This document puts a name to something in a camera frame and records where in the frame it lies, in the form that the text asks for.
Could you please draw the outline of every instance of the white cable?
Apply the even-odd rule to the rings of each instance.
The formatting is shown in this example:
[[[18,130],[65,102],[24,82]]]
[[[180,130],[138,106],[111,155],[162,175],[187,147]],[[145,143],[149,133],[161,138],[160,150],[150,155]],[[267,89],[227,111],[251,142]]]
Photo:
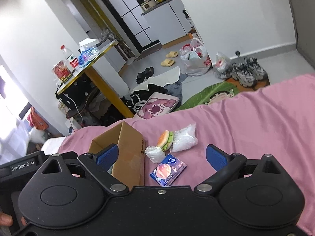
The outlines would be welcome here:
[[[78,107],[77,107],[77,104],[75,103],[75,101],[71,98],[71,97],[69,97],[69,95],[67,94],[65,94],[65,93],[63,93],[67,98],[69,98],[70,100],[72,100],[73,101],[73,103],[74,103],[74,105],[76,106],[76,109],[77,109],[77,111],[78,111],[78,113],[79,113],[79,115],[81,116],[81,125],[83,125],[83,117],[82,117],[82,115],[80,114],[80,112],[79,112],[79,109],[78,109]]]

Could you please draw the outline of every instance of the glass door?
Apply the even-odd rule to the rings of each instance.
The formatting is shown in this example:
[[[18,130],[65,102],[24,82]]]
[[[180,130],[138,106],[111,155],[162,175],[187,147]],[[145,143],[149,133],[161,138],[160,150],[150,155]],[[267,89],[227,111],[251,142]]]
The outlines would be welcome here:
[[[137,0],[102,0],[139,52],[159,43]]]

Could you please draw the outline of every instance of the water bottle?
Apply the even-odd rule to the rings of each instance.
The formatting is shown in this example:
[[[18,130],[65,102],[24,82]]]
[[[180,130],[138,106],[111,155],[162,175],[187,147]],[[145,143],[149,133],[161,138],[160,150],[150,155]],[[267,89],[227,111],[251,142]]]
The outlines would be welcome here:
[[[68,61],[71,67],[73,67],[74,70],[77,70],[77,66],[79,65],[79,60],[78,58],[73,54],[71,50],[66,48],[64,45],[60,47],[65,59]]]

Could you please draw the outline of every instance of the yellow table leg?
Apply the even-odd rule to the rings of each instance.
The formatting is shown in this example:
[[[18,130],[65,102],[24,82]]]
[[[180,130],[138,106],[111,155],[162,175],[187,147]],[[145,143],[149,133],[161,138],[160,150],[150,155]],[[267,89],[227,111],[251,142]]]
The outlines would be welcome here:
[[[108,86],[108,84],[93,67],[88,68],[85,71],[85,74],[98,87],[104,96],[118,109],[118,111],[122,113],[124,117],[133,117],[133,113],[129,110],[129,108],[120,100],[117,94]]]

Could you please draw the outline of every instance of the yellow slipper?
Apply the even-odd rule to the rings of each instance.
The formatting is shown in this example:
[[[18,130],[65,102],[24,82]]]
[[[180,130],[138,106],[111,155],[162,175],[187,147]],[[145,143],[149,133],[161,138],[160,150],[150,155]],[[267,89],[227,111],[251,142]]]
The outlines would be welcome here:
[[[178,56],[178,52],[170,52],[169,54],[166,55],[167,58],[173,58],[177,56]]]
[[[169,67],[174,65],[174,63],[175,63],[174,60],[167,58],[161,63],[161,66]]]

